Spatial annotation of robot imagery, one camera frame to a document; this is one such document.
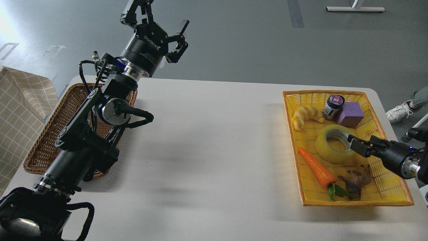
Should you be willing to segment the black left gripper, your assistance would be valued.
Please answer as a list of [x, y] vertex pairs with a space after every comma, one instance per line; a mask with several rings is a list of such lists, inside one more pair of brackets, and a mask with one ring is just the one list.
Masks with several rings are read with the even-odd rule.
[[[154, 22], [151, 5], [153, 0], [129, 0], [120, 16], [120, 23], [134, 29], [133, 36], [122, 51], [120, 58], [130, 62], [141, 70], [145, 77], [152, 77], [159, 66], [162, 57], [166, 53], [166, 44], [162, 43], [167, 38], [168, 43], [176, 42], [176, 48], [168, 52], [165, 58], [169, 64], [176, 64], [188, 48], [184, 33], [190, 23], [183, 20], [182, 29], [173, 36], [167, 37], [167, 33]], [[146, 15], [142, 23], [138, 24], [137, 9]]]

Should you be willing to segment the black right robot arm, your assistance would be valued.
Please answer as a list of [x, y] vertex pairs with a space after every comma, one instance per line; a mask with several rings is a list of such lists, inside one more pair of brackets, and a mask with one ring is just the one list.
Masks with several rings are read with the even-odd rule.
[[370, 156], [380, 158], [386, 169], [402, 179], [417, 177], [422, 183], [427, 184], [427, 134], [427, 129], [423, 128], [408, 130], [410, 138], [425, 143], [422, 149], [376, 136], [371, 136], [370, 140], [366, 141], [349, 134], [347, 141], [351, 150], [365, 158]]

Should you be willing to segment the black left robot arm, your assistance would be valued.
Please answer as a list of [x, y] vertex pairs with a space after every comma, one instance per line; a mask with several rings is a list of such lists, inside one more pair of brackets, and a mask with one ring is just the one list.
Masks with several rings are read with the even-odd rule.
[[95, 208], [89, 202], [70, 204], [79, 184], [107, 172], [119, 157], [117, 145], [126, 128], [153, 122], [148, 111], [132, 107], [126, 97], [142, 77], [152, 77], [162, 59], [177, 63], [188, 48], [184, 32], [175, 35], [154, 21], [152, 0], [130, 0], [120, 22], [133, 36], [118, 57], [94, 51], [79, 63], [87, 97], [55, 140], [60, 153], [32, 189], [17, 187], [1, 199], [2, 241], [61, 241], [71, 212], [87, 209], [78, 241], [90, 231]]

